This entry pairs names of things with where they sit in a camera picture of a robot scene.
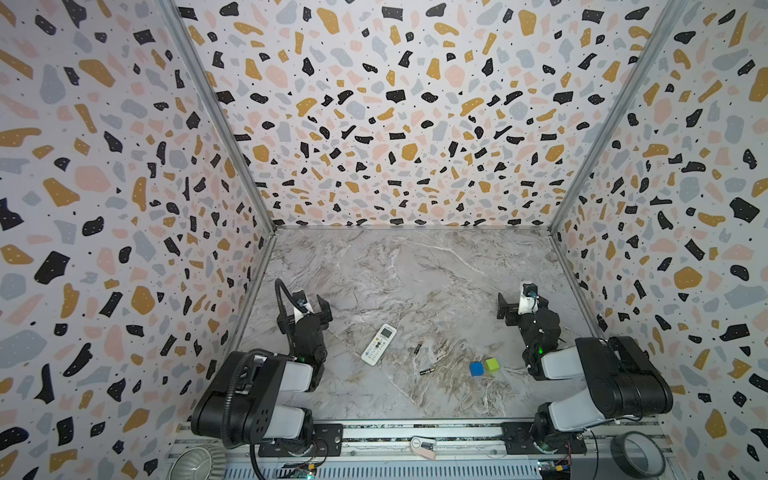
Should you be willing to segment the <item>white remote control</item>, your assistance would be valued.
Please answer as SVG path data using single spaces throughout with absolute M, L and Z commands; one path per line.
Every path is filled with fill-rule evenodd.
M 396 328 L 389 324 L 383 324 L 362 353 L 361 360 L 369 366 L 375 366 L 393 341 L 396 334 Z

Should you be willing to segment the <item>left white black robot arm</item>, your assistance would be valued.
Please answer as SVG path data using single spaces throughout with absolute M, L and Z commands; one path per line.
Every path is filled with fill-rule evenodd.
M 227 449 L 272 445 L 280 453 L 299 456 L 313 448 L 312 412 L 280 404 L 278 397 L 318 387 L 328 356 L 324 331 L 333 317 L 321 296 L 311 303 L 300 291 L 293 299 L 301 307 L 291 315 L 278 315 L 290 352 L 230 353 L 193 411 L 190 425 L 195 435 L 219 440 Z

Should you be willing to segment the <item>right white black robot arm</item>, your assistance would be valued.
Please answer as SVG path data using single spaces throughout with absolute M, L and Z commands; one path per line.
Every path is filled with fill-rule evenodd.
M 535 284 L 524 283 L 516 303 L 499 295 L 497 317 L 519 330 L 522 360 L 535 380 L 585 381 L 571 396 L 541 404 L 531 421 L 503 423 L 507 453 L 581 454 L 582 434 L 592 427 L 672 410 L 671 387 L 631 337 L 580 337 L 562 348 L 559 315 Z

